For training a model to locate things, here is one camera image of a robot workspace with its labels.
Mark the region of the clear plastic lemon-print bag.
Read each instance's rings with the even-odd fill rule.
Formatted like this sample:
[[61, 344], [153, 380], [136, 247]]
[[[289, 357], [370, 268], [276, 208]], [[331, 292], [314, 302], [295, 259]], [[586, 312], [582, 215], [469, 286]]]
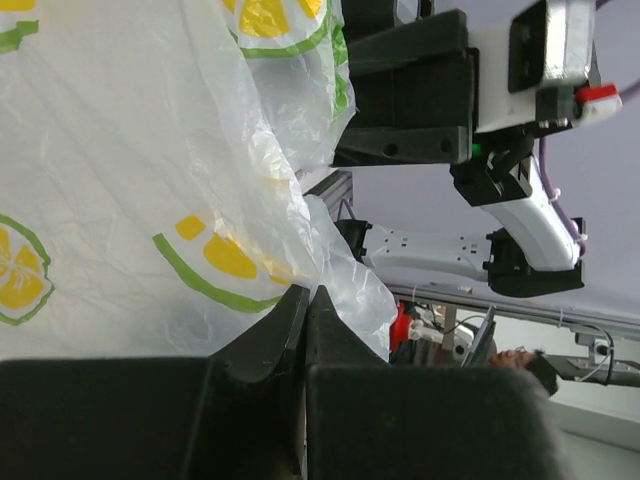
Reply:
[[1, 5], [1, 355], [208, 355], [292, 285], [379, 356], [390, 291], [308, 194], [354, 115], [338, 1]]

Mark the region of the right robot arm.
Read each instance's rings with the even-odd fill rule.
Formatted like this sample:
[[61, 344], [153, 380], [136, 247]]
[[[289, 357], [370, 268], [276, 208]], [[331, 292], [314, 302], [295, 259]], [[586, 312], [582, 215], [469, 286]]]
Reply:
[[393, 1], [347, 1], [343, 14], [357, 111], [334, 165], [446, 165], [461, 197], [499, 223], [447, 239], [341, 219], [354, 257], [464, 276], [507, 297], [582, 288], [584, 222], [561, 212], [534, 146], [585, 116], [580, 94], [599, 81], [595, 3], [535, 1], [475, 31], [463, 11], [429, 1], [408, 22]]

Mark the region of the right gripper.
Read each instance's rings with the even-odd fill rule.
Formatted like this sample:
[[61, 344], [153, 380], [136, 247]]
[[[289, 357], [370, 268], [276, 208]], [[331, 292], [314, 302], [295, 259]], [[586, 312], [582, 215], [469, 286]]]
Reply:
[[345, 1], [342, 13], [356, 112], [335, 167], [464, 163], [477, 115], [477, 53], [467, 16], [430, 1], [399, 19], [395, 1]]

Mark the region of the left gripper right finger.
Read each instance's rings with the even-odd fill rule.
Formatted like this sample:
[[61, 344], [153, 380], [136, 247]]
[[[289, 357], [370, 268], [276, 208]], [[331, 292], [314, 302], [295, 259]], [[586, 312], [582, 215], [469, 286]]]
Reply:
[[548, 397], [529, 373], [395, 367], [338, 317], [325, 288], [307, 313], [312, 479], [564, 479]]

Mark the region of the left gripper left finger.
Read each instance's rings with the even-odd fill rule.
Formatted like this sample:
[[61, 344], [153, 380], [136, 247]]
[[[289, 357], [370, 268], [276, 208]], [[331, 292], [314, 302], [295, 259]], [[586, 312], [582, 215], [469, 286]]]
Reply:
[[298, 479], [309, 293], [201, 358], [9, 360], [5, 479]]

